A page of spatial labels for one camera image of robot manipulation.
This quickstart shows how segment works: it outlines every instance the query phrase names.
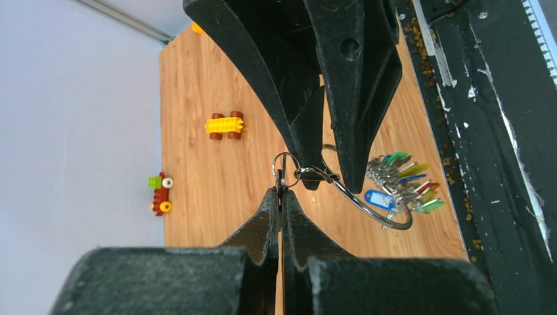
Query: bunch of keys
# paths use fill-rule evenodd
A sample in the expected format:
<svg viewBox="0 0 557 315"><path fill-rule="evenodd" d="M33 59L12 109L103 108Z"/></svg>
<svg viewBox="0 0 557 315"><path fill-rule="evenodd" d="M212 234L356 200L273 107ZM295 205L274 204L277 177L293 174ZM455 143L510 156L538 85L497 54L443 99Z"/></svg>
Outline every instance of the bunch of keys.
<svg viewBox="0 0 557 315"><path fill-rule="evenodd" d="M366 175L381 187L386 194L368 190L365 200L374 206L388 211L387 219L392 219L400 212L398 205L406 205L414 213L431 213L444 202L436 198L439 184L426 180L425 170L429 164L408 163L412 156L405 152L396 152L387 156L371 159L367 164Z"/></svg>

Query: screw hole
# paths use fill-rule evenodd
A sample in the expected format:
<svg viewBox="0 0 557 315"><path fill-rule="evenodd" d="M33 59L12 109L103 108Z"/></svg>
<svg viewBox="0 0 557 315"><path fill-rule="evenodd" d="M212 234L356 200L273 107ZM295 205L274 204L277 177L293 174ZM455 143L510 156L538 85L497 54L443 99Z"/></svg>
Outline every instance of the screw hole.
<svg viewBox="0 0 557 315"><path fill-rule="evenodd" d="M354 61L360 56L360 44L354 38L346 38L340 44L340 53L346 60Z"/></svg>

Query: white wheel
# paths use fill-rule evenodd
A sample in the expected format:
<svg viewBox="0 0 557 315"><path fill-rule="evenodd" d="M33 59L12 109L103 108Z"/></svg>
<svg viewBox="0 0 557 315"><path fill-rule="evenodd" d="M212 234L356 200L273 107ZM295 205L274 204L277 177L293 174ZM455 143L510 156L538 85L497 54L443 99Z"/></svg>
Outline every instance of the white wheel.
<svg viewBox="0 0 557 315"><path fill-rule="evenodd" d="M165 179L162 180L162 186L164 188L172 188L172 186L174 186L174 180L170 177L165 177Z"/></svg>

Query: small metal ring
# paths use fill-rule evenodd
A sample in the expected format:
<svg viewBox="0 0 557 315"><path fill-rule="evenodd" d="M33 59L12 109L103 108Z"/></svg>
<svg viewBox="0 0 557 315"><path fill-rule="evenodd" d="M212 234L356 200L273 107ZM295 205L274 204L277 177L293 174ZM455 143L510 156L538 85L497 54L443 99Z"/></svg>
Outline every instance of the small metal ring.
<svg viewBox="0 0 557 315"><path fill-rule="evenodd" d="M336 146L333 146L331 144L323 144L323 149L324 150L331 150L331 151L336 152ZM329 169L329 166L327 166L327 164L325 163L325 159L323 159L323 164L325 165L325 167L327 169ZM365 214L370 216L372 219L374 219L378 222L381 222L383 225L389 226L390 228L394 228L394 229L397 229L397 230L408 230L412 226L412 222L413 222L412 213L410 212L410 209L408 209L408 206L405 205L404 203L398 203L397 205L400 206L402 208L402 211L405 213L406 222L398 223L398 222L395 222L391 219L387 219L385 216L379 214L375 210L368 207L358 197L354 196L354 194L352 194L348 190L348 188L346 188L346 186L344 186L344 184L342 184L342 182L340 182L340 179L332 179L331 182L348 200L350 200L350 202L353 205L355 205L358 209L360 209Z"/></svg>
<svg viewBox="0 0 557 315"><path fill-rule="evenodd" d="M291 153L288 153L288 152L279 153L273 159L273 165L271 166L271 169L273 170L273 177L275 178L275 180L277 182L279 182L280 179L279 179L279 176L277 175L277 170L276 170L275 164L277 164L277 160L279 159L280 156L290 156L292 158L292 161L294 162L294 166L296 167L296 169L300 168L300 161L298 161L298 159L295 156L293 156ZM286 183L284 183L284 187L286 187L286 188L293 187L299 181L300 181L300 179L296 178L296 181L291 185L286 185Z"/></svg>

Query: toy wheel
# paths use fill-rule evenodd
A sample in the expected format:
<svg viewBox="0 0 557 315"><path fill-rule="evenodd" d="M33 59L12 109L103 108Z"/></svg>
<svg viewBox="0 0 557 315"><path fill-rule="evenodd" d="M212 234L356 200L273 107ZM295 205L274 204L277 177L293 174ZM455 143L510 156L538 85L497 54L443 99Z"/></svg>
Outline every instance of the toy wheel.
<svg viewBox="0 0 557 315"><path fill-rule="evenodd" d="M241 133L228 133L227 137L228 137L228 139L240 140L240 138L242 137L242 134Z"/></svg>
<svg viewBox="0 0 557 315"><path fill-rule="evenodd" d="M223 138L223 135L221 135L220 133L210 133L209 134L209 139L211 140L221 140Z"/></svg>
<svg viewBox="0 0 557 315"><path fill-rule="evenodd" d="M244 114L242 114L242 112L238 112L237 110L233 110L230 112L230 117L244 118Z"/></svg>
<svg viewBox="0 0 557 315"><path fill-rule="evenodd" d="M170 177L166 177L162 180L162 186L164 188L172 188L172 186L174 186L174 180Z"/></svg>
<svg viewBox="0 0 557 315"><path fill-rule="evenodd" d="M172 203L170 203L170 201L160 203L160 211L169 212L170 210L172 210Z"/></svg>

